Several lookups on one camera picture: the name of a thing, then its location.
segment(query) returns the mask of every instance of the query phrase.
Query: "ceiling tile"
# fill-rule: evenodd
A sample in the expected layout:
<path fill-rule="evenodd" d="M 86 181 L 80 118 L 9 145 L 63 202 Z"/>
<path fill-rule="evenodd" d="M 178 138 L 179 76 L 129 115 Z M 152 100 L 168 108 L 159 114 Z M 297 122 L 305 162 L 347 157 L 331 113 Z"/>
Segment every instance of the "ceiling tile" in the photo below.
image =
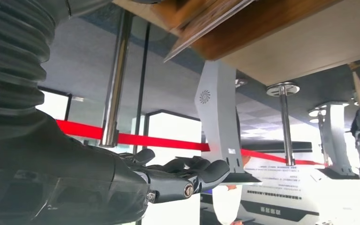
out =
<path fill-rule="evenodd" d="M 280 126 L 274 123 L 262 123 L 262 124 L 251 125 L 251 127 L 259 128 L 259 129 L 267 129 L 267 128 L 278 128 Z"/>
<path fill-rule="evenodd" d="M 267 117 L 267 116 L 280 116 L 281 113 L 278 112 L 275 109 L 272 108 L 266 108 L 266 109 L 261 109 L 261 110 L 257 110 L 257 111 L 253 111 L 253 112 L 248 112 L 249 115 L 251 116 L 256 116 L 256 117 Z"/>
<path fill-rule="evenodd" d="M 281 114 L 276 114 L 276 115 L 272 115 L 272 116 L 263 116 L 263 117 L 260 117 L 260 119 L 265 120 L 267 122 L 271 122 L 271 123 L 282 121 Z"/>
<path fill-rule="evenodd" d="M 266 133 L 266 130 L 263 129 L 251 129 L 251 130 L 243 130 L 243 132 L 247 132 L 249 134 L 261 134 L 261 133 Z"/>

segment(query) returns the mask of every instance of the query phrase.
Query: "red rope barrier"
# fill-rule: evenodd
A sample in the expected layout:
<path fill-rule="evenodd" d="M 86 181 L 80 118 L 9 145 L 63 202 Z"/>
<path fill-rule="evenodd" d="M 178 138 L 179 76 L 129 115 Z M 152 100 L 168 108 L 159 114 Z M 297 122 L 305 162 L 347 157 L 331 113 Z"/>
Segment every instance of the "red rope barrier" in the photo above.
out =
<path fill-rule="evenodd" d="M 101 136 L 103 135 L 103 129 L 100 127 L 94 127 L 94 126 L 63 121 L 63 120 L 57 120 L 57 124 L 59 125 L 60 129 L 67 135 L 75 135 L 75 136 L 81 136 L 81 137 L 87 137 L 93 139 L 100 139 Z M 210 151 L 209 145 L 205 143 L 184 142 L 184 141 L 177 141 L 177 140 L 171 140 L 165 138 L 148 137 L 148 136 L 131 135 L 131 134 L 119 134 L 118 144 Z M 246 149 L 241 149 L 241 155 L 255 157 L 255 158 L 262 158 L 280 163 L 286 162 L 284 158 L 278 156 L 273 156 L 270 154 L 265 154 L 265 153 L 246 150 Z M 296 164 L 323 165 L 309 160 L 296 160 Z"/>

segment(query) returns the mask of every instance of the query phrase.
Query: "stanchion post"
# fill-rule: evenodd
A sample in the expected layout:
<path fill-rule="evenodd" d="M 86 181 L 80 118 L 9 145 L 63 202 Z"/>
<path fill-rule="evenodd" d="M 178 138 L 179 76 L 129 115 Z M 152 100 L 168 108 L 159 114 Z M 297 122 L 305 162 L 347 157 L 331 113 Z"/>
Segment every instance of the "stanchion post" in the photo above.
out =
<path fill-rule="evenodd" d="M 122 9 L 118 26 L 118 35 L 116 37 L 117 39 L 107 99 L 105 102 L 103 136 L 100 141 L 100 145 L 104 147 L 115 147 L 117 144 L 117 120 L 128 51 L 128 42 L 132 28 L 132 18 L 133 15 L 130 12 Z"/>
<path fill-rule="evenodd" d="M 297 93 L 299 90 L 300 88 L 292 82 L 277 83 L 267 88 L 267 94 L 270 96 L 279 97 L 279 101 L 281 103 L 281 118 L 284 131 L 285 159 L 286 165 L 288 166 L 295 165 L 295 160 L 293 157 L 287 97 L 289 95 Z"/>

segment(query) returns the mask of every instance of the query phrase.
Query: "black robotic arm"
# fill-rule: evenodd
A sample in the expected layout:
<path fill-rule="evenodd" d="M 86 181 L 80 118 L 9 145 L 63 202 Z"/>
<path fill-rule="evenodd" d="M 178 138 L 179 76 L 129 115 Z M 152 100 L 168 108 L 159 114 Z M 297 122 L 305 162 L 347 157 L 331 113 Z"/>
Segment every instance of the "black robotic arm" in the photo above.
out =
<path fill-rule="evenodd" d="M 0 225 L 131 222 L 148 203 L 189 198 L 229 173 L 224 161 L 145 167 L 149 150 L 133 156 L 84 146 L 35 109 L 57 24 L 110 2 L 0 0 Z"/>

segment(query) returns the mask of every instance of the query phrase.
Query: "white panel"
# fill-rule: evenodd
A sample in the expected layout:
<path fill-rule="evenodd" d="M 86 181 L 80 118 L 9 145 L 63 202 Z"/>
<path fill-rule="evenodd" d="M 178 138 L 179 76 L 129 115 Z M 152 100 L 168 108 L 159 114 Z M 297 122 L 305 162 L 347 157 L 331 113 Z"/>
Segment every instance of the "white panel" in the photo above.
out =
<path fill-rule="evenodd" d="M 148 136 L 188 142 L 201 142 L 201 122 L 167 113 L 150 116 Z M 200 156 L 197 150 L 150 147 L 155 158 L 148 165 L 163 165 L 179 157 Z M 148 207 L 143 225 L 199 225 L 200 195 L 187 200 L 152 204 Z"/>
<path fill-rule="evenodd" d="M 271 155 L 285 156 L 284 153 Z M 312 153 L 294 155 L 301 160 L 314 158 Z M 259 212 L 247 212 L 240 207 L 240 213 L 256 218 L 258 223 L 313 225 L 318 221 L 331 220 L 341 225 L 360 224 L 360 180 L 331 180 L 314 166 L 288 167 L 259 158 L 251 158 L 245 171 L 263 181 L 261 186 L 244 186 L 242 193 L 242 200 L 261 203 Z M 300 221 L 290 221 L 279 218 L 279 214 L 283 215 L 283 212 L 277 211 L 280 207 L 316 212 L 319 216 L 307 214 Z"/>
<path fill-rule="evenodd" d="M 209 141 L 210 151 L 202 156 L 210 161 L 226 160 L 231 172 L 242 173 L 235 111 L 235 75 L 236 69 L 220 61 L 206 61 L 194 103 Z"/>
<path fill-rule="evenodd" d="M 53 94 L 42 91 L 45 95 L 45 102 L 37 105 L 36 108 L 55 118 L 64 120 L 67 111 L 68 97 L 64 95 Z"/>

